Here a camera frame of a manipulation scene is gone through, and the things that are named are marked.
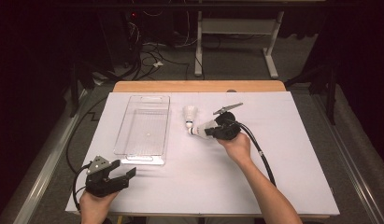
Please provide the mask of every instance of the human arm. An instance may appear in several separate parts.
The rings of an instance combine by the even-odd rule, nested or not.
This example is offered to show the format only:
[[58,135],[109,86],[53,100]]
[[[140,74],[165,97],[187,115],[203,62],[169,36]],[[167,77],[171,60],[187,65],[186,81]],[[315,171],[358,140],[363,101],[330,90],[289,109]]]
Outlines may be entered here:
[[80,197],[81,224],[102,224],[118,192],[99,198],[84,190]]
[[267,224],[302,223],[288,199],[268,180],[250,157],[250,139],[244,134],[230,141],[220,140],[238,165],[255,195]]

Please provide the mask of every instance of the wooden table edge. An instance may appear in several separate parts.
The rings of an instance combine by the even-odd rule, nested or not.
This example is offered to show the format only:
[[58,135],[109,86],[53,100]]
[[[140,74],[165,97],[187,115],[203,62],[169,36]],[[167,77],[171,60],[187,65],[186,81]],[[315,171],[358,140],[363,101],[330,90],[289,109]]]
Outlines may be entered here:
[[113,92],[286,91],[278,80],[119,81]]

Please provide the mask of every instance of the white tabletop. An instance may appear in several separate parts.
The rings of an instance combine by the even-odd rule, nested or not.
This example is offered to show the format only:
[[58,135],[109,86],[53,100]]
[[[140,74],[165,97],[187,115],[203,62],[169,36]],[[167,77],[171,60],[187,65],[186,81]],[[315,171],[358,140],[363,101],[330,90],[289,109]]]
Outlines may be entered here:
[[[320,163],[289,92],[112,92],[83,164],[96,155],[119,159],[113,148],[132,95],[168,95],[171,118],[163,166],[137,165],[136,176],[110,207],[111,213],[128,215],[255,216],[261,215],[249,184],[215,139],[187,134],[182,107],[195,105],[195,124],[216,116],[222,106],[242,102],[232,110],[237,121],[254,133],[273,171],[278,189],[299,215],[339,214]],[[252,145],[251,155],[266,174]],[[134,165],[122,165],[110,177],[125,175]],[[86,175],[78,179],[84,186]],[[72,197],[65,209],[77,211]]]

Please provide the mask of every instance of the transparent plastic bin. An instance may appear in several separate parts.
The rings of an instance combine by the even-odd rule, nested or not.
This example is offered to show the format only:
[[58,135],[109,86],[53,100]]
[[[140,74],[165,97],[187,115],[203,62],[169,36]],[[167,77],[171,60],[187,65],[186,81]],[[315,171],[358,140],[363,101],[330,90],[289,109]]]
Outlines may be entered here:
[[165,163],[169,96],[131,96],[114,153],[122,163]]

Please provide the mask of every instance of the table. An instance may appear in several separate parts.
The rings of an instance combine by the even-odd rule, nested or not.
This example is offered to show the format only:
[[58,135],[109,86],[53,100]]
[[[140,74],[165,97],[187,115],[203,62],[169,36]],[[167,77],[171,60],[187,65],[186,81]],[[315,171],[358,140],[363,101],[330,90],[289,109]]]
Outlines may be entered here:
[[[291,0],[291,2],[319,2],[325,0]],[[218,3],[227,2],[223,0],[215,1]],[[242,2],[262,2],[259,0],[243,0]],[[283,0],[274,0],[272,2],[284,2]],[[203,74],[203,50],[202,34],[239,34],[239,35],[270,35],[270,43],[267,48],[263,48],[263,56],[272,79],[278,79],[276,66],[274,65],[272,52],[277,40],[279,28],[282,23],[284,11],[280,10],[276,18],[270,20],[256,19],[222,19],[222,18],[203,18],[203,13],[198,12],[197,18],[197,47],[195,51],[194,74],[201,76]]]
[[[233,113],[255,134],[277,187],[298,214],[303,217],[339,214],[292,96],[275,80],[119,82],[107,99],[84,164],[96,155],[109,161],[118,159],[113,153],[116,133],[128,99],[135,94],[171,97],[166,164],[137,165],[136,176],[111,205],[111,214],[260,217],[262,213],[249,184],[235,163],[215,140],[188,135],[181,114],[184,105],[195,104],[199,107],[196,122],[201,123],[213,119],[212,112],[224,104],[240,100],[244,105]],[[252,150],[251,155],[265,173],[257,150]],[[122,165],[110,176],[124,175],[133,167]],[[77,189],[84,185],[85,177],[80,175]],[[71,197],[65,210],[77,211]]]

